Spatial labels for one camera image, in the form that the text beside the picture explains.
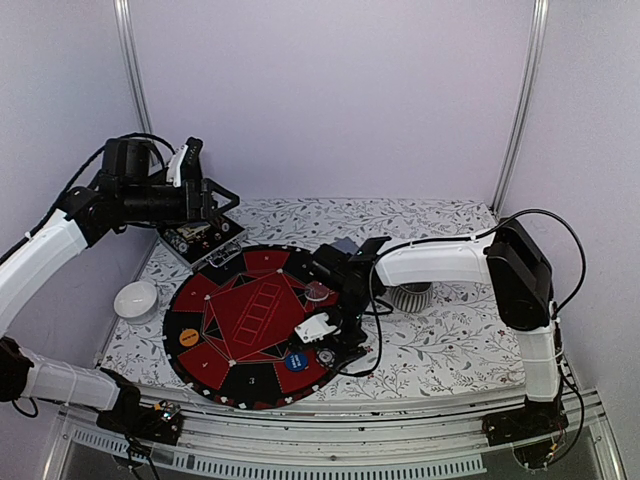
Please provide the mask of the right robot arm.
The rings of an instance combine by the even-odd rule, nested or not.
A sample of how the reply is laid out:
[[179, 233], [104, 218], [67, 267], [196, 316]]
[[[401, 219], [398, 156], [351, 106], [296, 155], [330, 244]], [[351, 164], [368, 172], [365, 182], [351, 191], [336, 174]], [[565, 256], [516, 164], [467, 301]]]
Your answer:
[[522, 215], [517, 212], [492, 228], [462, 236], [408, 241], [371, 237], [354, 251], [321, 245], [305, 267], [337, 293], [338, 303], [306, 315], [294, 327], [291, 342], [331, 351], [329, 367], [339, 371], [361, 352], [355, 337], [361, 318], [388, 290], [442, 282], [487, 284], [501, 321], [518, 342], [525, 396], [522, 407], [486, 416], [485, 431], [537, 436], [566, 427], [560, 312], [567, 303], [556, 301], [551, 263], [520, 223]]

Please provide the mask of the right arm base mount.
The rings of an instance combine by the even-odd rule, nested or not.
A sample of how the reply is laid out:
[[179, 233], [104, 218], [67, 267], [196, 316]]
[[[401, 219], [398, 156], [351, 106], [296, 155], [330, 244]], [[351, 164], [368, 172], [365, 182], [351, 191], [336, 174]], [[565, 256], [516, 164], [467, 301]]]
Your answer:
[[559, 450], [560, 440], [569, 426], [567, 416], [520, 407], [485, 415], [482, 431], [491, 447], [515, 445], [516, 461], [526, 469], [549, 466]]

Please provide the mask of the blue white chip stack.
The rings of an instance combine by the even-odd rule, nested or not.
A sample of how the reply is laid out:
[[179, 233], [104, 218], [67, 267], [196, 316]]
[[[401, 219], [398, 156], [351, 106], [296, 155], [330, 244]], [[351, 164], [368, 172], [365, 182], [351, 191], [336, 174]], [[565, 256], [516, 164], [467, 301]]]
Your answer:
[[336, 366], [336, 354], [330, 349], [318, 349], [316, 359], [321, 366], [328, 370], [333, 370]]

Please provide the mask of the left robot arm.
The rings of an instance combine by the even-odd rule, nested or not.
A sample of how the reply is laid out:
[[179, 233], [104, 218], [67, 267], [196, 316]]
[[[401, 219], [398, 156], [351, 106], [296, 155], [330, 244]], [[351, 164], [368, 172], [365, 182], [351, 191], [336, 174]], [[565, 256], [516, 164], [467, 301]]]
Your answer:
[[138, 387], [109, 369], [86, 369], [38, 355], [6, 332], [33, 295], [66, 263], [108, 232], [128, 226], [212, 223], [240, 198], [202, 174], [201, 140], [190, 137], [169, 159], [162, 138], [130, 133], [105, 141], [91, 161], [101, 168], [87, 186], [70, 179], [45, 216], [1, 257], [1, 400], [21, 398], [97, 411], [98, 427], [128, 440], [174, 445], [184, 418], [177, 404], [141, 402]]

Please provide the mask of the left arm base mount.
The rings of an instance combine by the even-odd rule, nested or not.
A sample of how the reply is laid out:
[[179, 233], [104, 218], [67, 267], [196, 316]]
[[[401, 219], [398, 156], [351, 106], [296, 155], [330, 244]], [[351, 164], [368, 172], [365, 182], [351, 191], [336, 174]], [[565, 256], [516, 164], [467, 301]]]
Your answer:
[[184, 416], [163, 407], [156, 409], [138, 401], [118, 401], [111, 410], [98, 414], [98, 427], [138, 440], [176, 446], [182, 433]]

